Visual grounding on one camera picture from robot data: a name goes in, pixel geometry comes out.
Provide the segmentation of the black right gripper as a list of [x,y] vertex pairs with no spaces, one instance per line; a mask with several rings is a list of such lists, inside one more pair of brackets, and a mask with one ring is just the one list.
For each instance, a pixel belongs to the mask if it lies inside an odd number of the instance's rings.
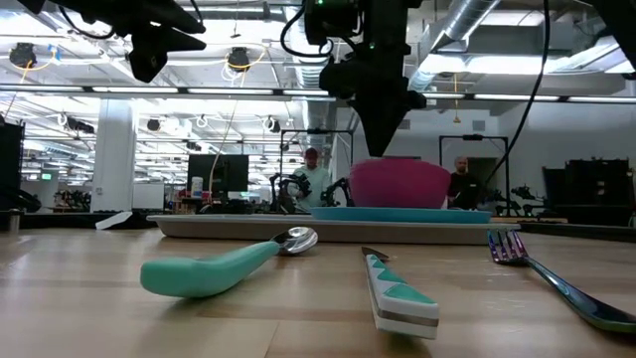
[[427,106],[427,98],[407,86],[404,76],[384,74],[367,50],[352,50],[342,60],[331,56],[319,75],[319,89],[343,100],[358,114],[372,157],[385,154],[410,110]]

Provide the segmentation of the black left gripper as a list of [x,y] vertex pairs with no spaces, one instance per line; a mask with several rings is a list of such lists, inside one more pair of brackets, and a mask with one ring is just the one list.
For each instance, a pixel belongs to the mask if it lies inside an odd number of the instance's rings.
[[190,36],[166,37],[159,43],[161,23],[165,21],[187,34],[203,34],[205,26],[173,0],[88,0],[83,11],[87,23],[104,22],[114,28],[117,36],[130,35],[133,50],[128,62],[134,77],[150,83],[167,61],[164,52],[203,51],[207,44]]

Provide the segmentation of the magenta bowl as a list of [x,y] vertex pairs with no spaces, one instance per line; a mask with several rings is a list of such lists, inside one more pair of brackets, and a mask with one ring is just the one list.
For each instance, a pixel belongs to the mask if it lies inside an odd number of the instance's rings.
[[440,209],[451,174],[444,168],[411,158],[376,158],[357,163],[349,183],[358,207]]

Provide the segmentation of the blue round plate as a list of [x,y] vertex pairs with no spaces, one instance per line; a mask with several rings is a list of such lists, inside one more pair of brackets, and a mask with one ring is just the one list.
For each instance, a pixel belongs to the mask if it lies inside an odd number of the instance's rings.
[[424,224],[488,224],[492,217],[485,211],[371,207],[316,207],[310,214],[323,221]]

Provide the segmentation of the knife with white teal handle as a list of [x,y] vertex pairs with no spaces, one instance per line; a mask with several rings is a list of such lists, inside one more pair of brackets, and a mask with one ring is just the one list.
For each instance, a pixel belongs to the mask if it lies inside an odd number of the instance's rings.
[[374,322],[379,330],[434,340],[439,304],[393,272],[389,257],[361,247]]

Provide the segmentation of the spoon with teal handle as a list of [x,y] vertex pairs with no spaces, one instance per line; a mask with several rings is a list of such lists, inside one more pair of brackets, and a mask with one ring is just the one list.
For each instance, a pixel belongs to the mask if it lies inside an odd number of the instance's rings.
[[140,269],[141,286],[158,295],[202,298],[223,293],[247,278],[275,256],[298,256],[312,249],[318,234],[295,227],[270,240],[219,256],[165,258],[146,262]]

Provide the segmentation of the blue handled fork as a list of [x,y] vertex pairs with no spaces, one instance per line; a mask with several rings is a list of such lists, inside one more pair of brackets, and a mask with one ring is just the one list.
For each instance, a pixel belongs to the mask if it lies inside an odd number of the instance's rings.
[[490,230],[487,244],[495,264],[534,270],[588,324],[607,332],[636,335],[636,315],[588,295],[533,259],[515,230]]

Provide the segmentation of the grey plastic tray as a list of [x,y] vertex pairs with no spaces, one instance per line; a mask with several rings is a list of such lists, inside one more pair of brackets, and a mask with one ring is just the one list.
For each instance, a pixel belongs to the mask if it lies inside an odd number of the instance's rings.
[[308,227],[321,243],[484,246],[489,232],[518,231],[518,224],[426,224],[321,221],[293,215],[153,215],[147,218],[172,238],[266,241]]

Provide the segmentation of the long ceiling light strip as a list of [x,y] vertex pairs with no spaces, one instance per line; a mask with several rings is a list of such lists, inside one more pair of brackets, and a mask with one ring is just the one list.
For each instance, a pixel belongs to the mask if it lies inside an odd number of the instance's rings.
[[[148,98],[214,98],[214,99],[254,99],[254,100],[335,100],[320,89],[252,89],[252,88],[180,88],[180,87],[102,87],[68,85],[19,85],[0,84],[2,92],[36,93],[38,95],[78,95]],[[432,100],[475,100],[521,102],[531,98],[529,94],[495,94],[471,92],[425,91],[426,99]],[[566,102],[590,104],[636,104],[636,96],[601,95],[541,95],[536,102]]]

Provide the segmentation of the person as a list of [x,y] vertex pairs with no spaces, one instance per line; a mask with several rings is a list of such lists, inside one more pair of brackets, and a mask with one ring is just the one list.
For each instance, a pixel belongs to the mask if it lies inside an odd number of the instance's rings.
[[472,210],[476,208],[481,183],[468,170],[468,159],[457,157],[454,161],[455,171],[451,174],[451,182],[447,191],[448,207]]
[[311,193],[308,196],[302,193],[294,193],[296,199],[296,208],[299,212],[308,212],[313,207],[322,207],[324,201],[321,194],[332,183],[328,170],[318,163],[319,152],[309,147],[304,153],[304,165],[297,168],[293,174],[305,174],[310,183]]

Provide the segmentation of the black monitor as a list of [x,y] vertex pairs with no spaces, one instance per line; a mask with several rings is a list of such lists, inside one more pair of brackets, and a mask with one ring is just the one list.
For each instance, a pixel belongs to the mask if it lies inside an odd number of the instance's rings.
[[188,160],[187,189],[191,196],[191,180],[204,178],[203,198],[227,197],[231,192],[246,192],[248,188],[247,155],[197,154]]

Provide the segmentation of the white pillar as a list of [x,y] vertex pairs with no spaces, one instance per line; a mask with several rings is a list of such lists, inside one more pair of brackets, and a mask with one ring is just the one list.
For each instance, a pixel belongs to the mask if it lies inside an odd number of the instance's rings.
[[130,100],[100,101],[90,206],[93,212],[132,208],[137,127],[138,115]]

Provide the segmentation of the white board panel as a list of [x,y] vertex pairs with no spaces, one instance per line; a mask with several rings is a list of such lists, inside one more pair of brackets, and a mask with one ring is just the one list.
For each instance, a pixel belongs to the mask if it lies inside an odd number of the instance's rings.
[[135,183],[133,185],[132,208],[162,210],[165,199],[164,189],[163,183]]

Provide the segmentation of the black cabinet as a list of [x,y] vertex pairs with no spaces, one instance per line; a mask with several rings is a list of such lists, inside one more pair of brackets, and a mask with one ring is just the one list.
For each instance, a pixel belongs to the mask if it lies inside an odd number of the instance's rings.
[[0,124],[0,211],[15,207],[11,196],[21,185],[23,134],[23,126]]
[[627,227],[636,209],[628,159],[572,159],[542,168],[547,208],[570,224]]

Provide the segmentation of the silver ceiling duct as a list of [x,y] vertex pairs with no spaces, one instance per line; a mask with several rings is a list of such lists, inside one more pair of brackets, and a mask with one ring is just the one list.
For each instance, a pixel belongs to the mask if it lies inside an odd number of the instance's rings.
[[424,28],[418,44],[421,63],[411,75],[408,89],[425,91],[441,70],[427,65],[432,55],[463,54],[467,52],[469,38],[501,0],[453,0],[447,15]]

